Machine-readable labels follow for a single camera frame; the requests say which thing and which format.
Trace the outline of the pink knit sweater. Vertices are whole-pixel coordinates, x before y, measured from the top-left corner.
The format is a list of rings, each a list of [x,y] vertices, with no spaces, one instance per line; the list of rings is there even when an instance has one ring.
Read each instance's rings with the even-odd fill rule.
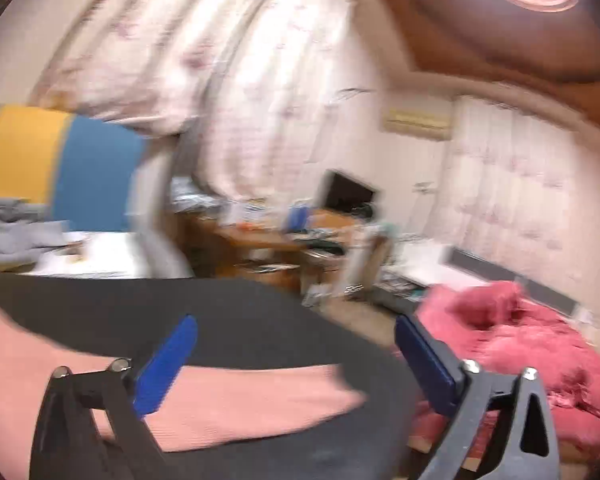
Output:
[[[35,335],[0,310],[0,474],[29,475],[31,446],[50,376],[103,370],[108,356],[70,350]],[[146,417],[166,452],[211,448],[231,440],[276,437],[314,427],[363,405],[338,365],[282,370],[185,367],[158,411]]]

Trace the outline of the red pink bed blanket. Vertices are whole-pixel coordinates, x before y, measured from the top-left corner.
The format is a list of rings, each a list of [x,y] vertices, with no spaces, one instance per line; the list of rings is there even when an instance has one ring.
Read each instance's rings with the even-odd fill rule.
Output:
[[[431,287],[416,315],[431,336],[488,372],[536,368],[559,443],[585,460],[600,455],[600,354],[562,315],[506,281]]]

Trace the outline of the wooden desk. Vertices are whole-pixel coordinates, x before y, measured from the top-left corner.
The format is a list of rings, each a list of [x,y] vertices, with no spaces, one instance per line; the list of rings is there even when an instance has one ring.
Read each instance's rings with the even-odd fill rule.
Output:
[[[175,240],[202,278],[245,278],[288,292],[336,283],[343,255],[319,250],[306,234],[264,226],[221,226],[202,214],[177,214]]]

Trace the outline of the light blue grey hoodie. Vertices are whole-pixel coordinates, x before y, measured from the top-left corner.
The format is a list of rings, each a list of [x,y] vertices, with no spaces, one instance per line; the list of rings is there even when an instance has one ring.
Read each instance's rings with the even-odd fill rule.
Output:
[[[33,266],[70,245],[68,223],[52,220],[45,205],[0,197],[0,272]]]

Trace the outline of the black monitor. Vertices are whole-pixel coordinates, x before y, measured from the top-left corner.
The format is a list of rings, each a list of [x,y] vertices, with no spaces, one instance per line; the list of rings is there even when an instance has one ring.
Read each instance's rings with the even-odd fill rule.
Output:
[[[352,178],[345,172],[327,170],[318,206],[340,214],[352,214],[355,209],[373,203],[377,193],[377,188]]]

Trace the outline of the blue desk chair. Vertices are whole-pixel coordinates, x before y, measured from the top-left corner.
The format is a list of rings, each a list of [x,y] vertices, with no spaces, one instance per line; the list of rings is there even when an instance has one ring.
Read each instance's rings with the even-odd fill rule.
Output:
[[[311,207],[306,203],[293,204],[285,223],[285,231],[298,233],[306,229],[311,214]]]

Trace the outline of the grey yellow blue chair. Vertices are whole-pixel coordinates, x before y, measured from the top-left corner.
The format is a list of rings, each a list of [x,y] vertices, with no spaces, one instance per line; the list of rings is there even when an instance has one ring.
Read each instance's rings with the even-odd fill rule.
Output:
[[[70,232],[132,233],[150,278],[188,278],[184,256],[133,211],[147,151],[137,133],[45,108],[0,104],[0,197],[45,205]]]

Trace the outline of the floral patterned curtain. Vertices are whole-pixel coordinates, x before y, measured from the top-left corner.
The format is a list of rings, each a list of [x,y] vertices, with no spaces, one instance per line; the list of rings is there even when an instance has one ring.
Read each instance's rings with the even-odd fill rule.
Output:
[[[92,0],[32,101],[183,142],[229,200],[290,202],[336,93],[355,0]]]

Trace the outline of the wall air conditioner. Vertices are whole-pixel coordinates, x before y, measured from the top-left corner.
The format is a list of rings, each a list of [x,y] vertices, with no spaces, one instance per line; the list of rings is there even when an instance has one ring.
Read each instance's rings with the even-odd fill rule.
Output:
[[[434,142],[445,142],[451,137],[451,119],[446,116],[389,108],[382,113],[381,123],[387,132]]]

